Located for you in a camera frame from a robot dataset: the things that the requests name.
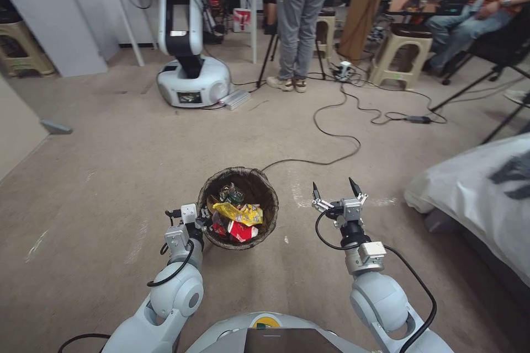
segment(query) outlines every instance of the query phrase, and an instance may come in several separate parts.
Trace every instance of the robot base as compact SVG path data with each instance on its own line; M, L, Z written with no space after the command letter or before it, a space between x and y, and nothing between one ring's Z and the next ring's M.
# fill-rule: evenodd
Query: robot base
M203 57L198 78L189 79L181 64L171 61L156 78L158 89L166 102L179 108L202 108L214 105L231 92L230 71L215 58Z

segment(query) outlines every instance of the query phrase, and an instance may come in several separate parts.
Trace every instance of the white sheet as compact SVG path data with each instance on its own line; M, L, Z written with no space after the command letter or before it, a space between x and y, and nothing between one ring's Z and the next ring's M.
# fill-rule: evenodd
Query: white sheet
M452 216L530 287L530 199L505 194L530 184L530 179L501 184L489 179L511 158L529 150L530 133L471 149L414 178L405 200L419 212L436 207Z

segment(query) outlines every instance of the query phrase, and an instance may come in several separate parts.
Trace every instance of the trash can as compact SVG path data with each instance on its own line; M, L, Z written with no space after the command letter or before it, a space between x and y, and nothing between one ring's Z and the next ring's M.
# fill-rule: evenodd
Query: trash can
M220 236L214 231L208 230L204 233L206 237L215 245L225 249L244 250L252 248L264 241L276 227L278 216L278 196L269 183L267 177L260 170L255 168L231 167L226 168L209 178L200 190L197 200L198 208L207 205L210 195L219 196L219 191L223 186L234 183L245 194L245 203L259 204L263 210L263 223L256 225L258 234L249 241L240 243Z

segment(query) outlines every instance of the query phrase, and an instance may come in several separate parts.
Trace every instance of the yellow snack bag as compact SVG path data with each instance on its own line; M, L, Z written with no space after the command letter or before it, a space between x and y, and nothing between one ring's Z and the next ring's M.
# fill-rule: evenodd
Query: yellow snack bag
M254 226L263 223L263 210L252 204L246 204L240 211L229 202L216 203L213 208L219 214L230 218L233 221L241 222L246 226Z

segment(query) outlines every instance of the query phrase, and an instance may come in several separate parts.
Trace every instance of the white robot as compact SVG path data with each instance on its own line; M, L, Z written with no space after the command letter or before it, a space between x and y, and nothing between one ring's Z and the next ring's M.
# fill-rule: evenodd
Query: white robot
M174 56L158 73L157 84L172 106L200 108L231 92L230 71L212 57L202 56L202 0L159 0L158 45Z
M381 242L372 242L364 233L361 210L367 195L362 194L351 179L350 183L354 197L333 203L320 199L313 184L312 204L321 212L315 224L319 238L346 254L346 268L353 276L349 296L353 309L385 353L452 353L451 348L428 328L436 313L436 301L409 264L405 262L433 301L433 310L426 322L410 305L399 284L380 273L384 268L385 248L395 251ZM176 351L186 320L201 304L204 294L200 273L202 231L209 227L211 220L204 211L199 215L195 204L184 205L180 210L166 214L171 220L182 219L178 225L170 226L165 234L171 252L169 264L147 284L152 287L149 296L136 313L112 334L103 353ZM340 229L340 247L331 245L320 236L318 226L324 215ZM403 338L392 339L388 335L403 325L407 328ZM308 320L272 312L248 313L219 321L187 350L189 353L294 351L368 353Z

